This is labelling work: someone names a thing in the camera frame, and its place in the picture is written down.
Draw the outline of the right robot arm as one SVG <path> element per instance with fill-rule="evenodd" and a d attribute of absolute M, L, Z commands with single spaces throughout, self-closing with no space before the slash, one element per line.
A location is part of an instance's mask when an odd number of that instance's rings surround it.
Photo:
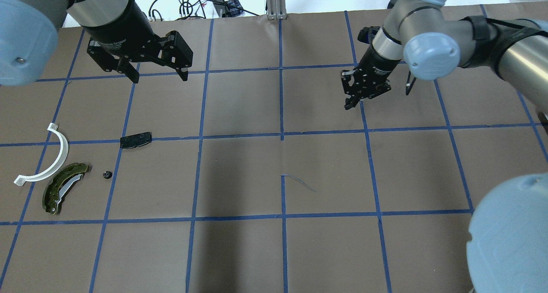
<path fill-rule="evenodd" d="M 345 109 L 391 90 L 390 74 L 401 61 L 408 69 L 406 94 L 416 79 L 433 81 L 444 125 L 370 128 L 360 105 L 375 207 L 384 249 L 388 221 L 426 215 L 425 210 L 383 211 L 379 194 L 393 190 L 407 200 L 407 183 L 425 168 L 446 196 L 444 154 L 426 135 L 444 135 L 458 167 L 466 209 L 434 210 L 433 215 L 469 213 L 467 264 L 474 293 L 547 291 L 547 146 L 525 99 L 547 113 L 547 23 L 486 15 L 458 21 L 444 18 L 446 0 L 393 0 L 380 27 L 365 27 L 358 41 L 368 44 L 360 63 L 341 72 Z"/>

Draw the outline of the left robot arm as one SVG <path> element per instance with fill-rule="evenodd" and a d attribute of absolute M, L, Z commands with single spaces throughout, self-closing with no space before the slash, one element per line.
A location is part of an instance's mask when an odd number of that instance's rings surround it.
<path fill-rule="evenodd" d="M 178 31 L 155 34 L 135 0 L 0 0 L 0 10 L 2 85 L 27 85 L 43 75 L 67 16 L 89 34 L 86 51 L 103 71 L 137 84 L 134 63 L 152 62 L 188 80 L 193 51 Z"/>

